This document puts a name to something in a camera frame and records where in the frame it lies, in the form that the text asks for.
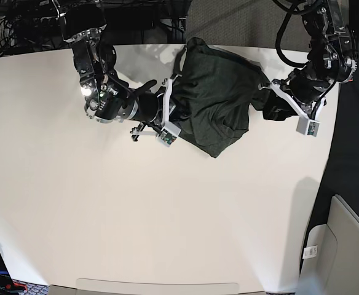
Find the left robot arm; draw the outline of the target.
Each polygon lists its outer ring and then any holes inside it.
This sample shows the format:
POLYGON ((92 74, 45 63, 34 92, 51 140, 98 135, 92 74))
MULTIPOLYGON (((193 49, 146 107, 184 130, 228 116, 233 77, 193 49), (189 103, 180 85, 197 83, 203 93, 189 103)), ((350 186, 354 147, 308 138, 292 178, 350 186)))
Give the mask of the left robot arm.
POLYGON ((270 90, 262 111, 263 118, 273 121, 298 116, 297 132, 316 136, 319 116, 326 105, 326 96, 337 84, 352 80, 357 69, 352 37, 345 27, 337 1, 275 1, 286 13, 275 40, 278 57, 293 67, 286 79, 260 84, 270 90), (310 36, 310 52, 305 63, 287 58, 281 48, 284 32, 292 16, 300 16, 310 36))

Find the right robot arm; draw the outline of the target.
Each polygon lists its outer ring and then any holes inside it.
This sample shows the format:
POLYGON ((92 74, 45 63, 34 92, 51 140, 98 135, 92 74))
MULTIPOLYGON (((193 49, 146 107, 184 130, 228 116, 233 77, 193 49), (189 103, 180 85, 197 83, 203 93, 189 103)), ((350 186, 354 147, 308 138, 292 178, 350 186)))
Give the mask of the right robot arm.
POLYGON ((115 65, 117 52, 105 39, 107 25, 101 1, 53 1, 63 40, 73 51, 74 67, 85 99, 89 119, 102 124, 113 121, 137 121, 132 128, 134 142, 143 135, 155 136, 165 146, 179 137, 179 122, 189 117, 184 107, 172 97, 173 86, 181 77, 185 48, 176 55, 173 73, 155 93, 156 80, 130 88, 119 78, 115 65))

